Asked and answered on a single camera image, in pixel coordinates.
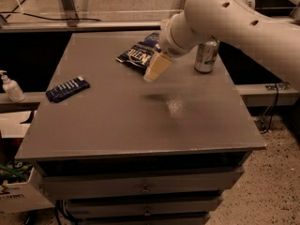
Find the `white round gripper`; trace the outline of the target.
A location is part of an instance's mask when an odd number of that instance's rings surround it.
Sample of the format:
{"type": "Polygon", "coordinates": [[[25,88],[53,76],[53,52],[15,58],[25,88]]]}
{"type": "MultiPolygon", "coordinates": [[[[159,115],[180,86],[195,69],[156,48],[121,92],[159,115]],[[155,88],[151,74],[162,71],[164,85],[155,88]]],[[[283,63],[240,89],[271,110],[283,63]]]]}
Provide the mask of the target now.
{"type": "Polygon", "coordinates": [[[189,53],[188,49],[179,47],[173,40],[171,24],[173,19],[161,22],[158,45],[161,52],[155,52],[150,60],[143,79],[147,82],[156,80],[172,63],[172,58],[181,57],[189,53]]]}

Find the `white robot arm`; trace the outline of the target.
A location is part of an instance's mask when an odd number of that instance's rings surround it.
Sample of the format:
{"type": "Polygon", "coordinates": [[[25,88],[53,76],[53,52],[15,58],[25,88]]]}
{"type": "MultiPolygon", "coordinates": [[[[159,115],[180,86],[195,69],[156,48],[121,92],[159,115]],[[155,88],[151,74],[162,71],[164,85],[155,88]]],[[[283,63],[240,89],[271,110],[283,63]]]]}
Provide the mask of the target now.
{"type": "Polygon", "coordinates": [[[212,38],[241,50],[300,90],[300,27],[264,16],[242,0],[186,0],[183,11],[161,28],[160,51],[143,78],[156,80],[174,58],[212,38]]]}

